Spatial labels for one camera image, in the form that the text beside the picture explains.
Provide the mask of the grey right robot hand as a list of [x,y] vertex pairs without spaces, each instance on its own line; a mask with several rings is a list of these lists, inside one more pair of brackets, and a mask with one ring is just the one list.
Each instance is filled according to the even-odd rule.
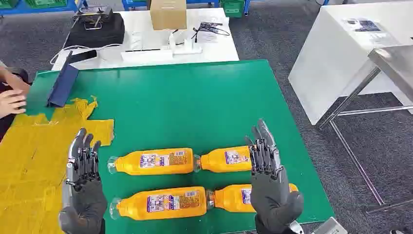
[[290,191],[287,171],[281,164],[275,139],[263,119],[251,129],[255,139],[245,137],[251,161],[251,205],[256,211],[259,234],[292,234],[290,225],[303,210],[303,196]]

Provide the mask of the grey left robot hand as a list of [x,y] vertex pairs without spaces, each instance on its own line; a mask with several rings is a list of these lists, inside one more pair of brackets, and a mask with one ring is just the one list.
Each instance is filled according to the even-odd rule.
[[66,234],[103,234],[106,230],[108,202],[98,169],[101,141],[91,145],[93,137],[81,128],[69,147],[58,213],[59,226]]

